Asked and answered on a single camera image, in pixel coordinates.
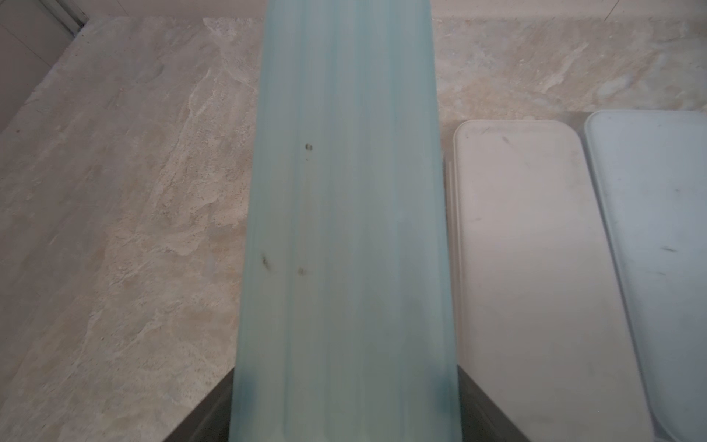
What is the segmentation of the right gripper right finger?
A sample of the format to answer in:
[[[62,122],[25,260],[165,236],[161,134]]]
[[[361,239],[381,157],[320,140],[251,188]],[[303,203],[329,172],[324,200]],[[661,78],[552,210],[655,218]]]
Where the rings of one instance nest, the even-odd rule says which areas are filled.
[[[458,366],[458,391],[464,442],[530,441],[462,366]]]

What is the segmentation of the teal translucent case half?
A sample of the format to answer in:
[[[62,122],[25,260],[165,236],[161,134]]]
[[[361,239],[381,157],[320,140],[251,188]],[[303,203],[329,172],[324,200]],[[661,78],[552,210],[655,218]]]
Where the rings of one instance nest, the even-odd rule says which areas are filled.
[[[233,441],[459,441],[431,7],[272,1]]]

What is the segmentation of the pale mint pencil case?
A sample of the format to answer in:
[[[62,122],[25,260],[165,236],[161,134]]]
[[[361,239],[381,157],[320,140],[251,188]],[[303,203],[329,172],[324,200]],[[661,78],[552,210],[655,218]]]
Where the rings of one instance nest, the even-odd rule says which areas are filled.
[[[670,441],[706,438],[706,117],[600,110],[587,157],[649,409]]]

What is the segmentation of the white glossy tin pencil case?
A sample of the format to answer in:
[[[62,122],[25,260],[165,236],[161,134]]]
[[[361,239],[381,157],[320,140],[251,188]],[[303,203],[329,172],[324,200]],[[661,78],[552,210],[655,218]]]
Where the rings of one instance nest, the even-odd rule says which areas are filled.
[[[458,362],[532,441],[650,441],[582,143],[556,121],[468,121],[447,158]]]

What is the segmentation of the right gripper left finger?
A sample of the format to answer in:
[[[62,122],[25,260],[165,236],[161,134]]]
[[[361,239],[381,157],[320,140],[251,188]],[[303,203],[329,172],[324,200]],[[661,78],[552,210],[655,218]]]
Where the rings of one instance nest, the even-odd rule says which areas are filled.
[[[233,380],[232,369],[164,442],[228,442]]]

